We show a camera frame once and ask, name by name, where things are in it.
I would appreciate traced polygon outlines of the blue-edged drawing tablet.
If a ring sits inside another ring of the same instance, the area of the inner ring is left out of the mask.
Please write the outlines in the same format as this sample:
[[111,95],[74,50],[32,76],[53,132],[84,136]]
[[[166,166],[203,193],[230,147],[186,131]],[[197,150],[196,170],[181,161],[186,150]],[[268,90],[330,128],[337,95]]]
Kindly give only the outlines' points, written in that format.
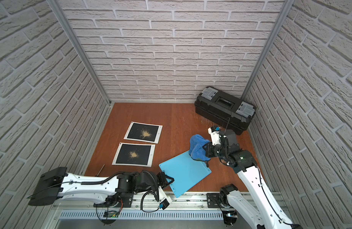
[[206,163],[193,160],[188,151],[159,164],[159,167],[162,172],[174,179],[170,187],[176,198],[211,174]]

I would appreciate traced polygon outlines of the blue microfiber cleaning mitt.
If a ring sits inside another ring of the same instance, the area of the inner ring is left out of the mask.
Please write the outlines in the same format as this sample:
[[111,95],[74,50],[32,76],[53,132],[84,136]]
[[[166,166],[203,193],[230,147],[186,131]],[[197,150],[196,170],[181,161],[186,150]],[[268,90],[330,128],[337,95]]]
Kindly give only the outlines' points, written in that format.
[[209,140],[203,138],[201,135],[196,134],[190,138],[190,149],[188,151],[190,157],[196,161],[208,162],[210,158],[206,156],[206,151],[203,148],[205,145],[211,143]]

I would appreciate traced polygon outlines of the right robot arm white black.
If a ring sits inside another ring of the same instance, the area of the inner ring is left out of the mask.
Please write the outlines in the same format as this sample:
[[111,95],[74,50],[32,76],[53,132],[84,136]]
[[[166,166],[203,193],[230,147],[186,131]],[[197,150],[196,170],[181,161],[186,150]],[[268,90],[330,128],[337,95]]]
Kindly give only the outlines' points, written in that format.
[[210,127],[211,142],[203,146],[206,157],[216,157],[238,175],[255,206],[249,203],[234,185],[221,188],[221,203],[234,208],[253,229],[300,229],[301,225],[284,213],[259,169],[258,163],[247,150],[240,148],[233,130]]

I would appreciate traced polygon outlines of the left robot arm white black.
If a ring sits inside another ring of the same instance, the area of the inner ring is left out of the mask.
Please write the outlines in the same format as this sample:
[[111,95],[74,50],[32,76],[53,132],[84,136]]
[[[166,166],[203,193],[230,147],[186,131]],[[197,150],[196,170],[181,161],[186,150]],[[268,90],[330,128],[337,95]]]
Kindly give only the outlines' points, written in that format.
[[158,203],[169,205],[171,198],[163,189],[174,182],[164,172],[157,175],[142,172],[117,172],[109,177],[87,177],[68,173],[58,167],[41,175],[34,193],[28,197],[30,206],[48,206],[56,200],[92,202],[95,207],[125,207],[132,205],[137,193],[152,194]]

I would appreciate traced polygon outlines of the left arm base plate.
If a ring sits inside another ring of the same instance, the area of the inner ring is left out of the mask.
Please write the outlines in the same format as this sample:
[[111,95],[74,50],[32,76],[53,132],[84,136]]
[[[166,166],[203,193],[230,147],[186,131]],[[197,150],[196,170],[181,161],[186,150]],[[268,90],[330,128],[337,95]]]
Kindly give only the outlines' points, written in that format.
[[133,202],[134,194],[132,193],[116,193],[113,196],[108,196],[104,203],[94,204],[98,208],[123,207],[130,208]]

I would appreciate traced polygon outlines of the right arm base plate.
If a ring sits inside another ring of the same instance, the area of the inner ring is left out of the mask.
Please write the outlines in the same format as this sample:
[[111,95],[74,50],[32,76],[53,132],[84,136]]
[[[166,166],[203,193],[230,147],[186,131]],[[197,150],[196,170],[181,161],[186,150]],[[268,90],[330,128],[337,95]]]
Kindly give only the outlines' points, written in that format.
[[216,208],[221,208],[221,209],[228,209],[228,210],[233,210],[233,207],[229,205],[227,202],[227,195],[231,194],[229,193],[207,193],[207,205],[209,209],[216,209]]

